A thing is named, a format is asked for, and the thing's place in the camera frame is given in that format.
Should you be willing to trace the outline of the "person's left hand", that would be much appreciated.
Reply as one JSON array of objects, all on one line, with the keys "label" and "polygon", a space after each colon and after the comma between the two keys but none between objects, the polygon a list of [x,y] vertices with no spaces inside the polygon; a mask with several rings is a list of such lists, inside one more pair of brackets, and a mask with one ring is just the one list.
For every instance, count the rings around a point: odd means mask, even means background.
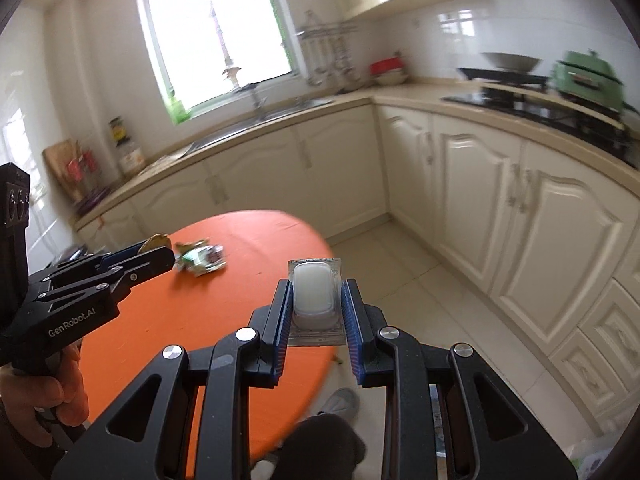
[{"label": "person's left hand", "polygon": [[89,417],[84,378],[79,369],[80,350],[74,342],[62,352],[56,375],[28,376],[11,365],[1,369],[1,399],[9,422],[29,443],[38,448],[52,444],[51,435],[37,422],[37,408],[55,408],[62,424],[82,425]]}]

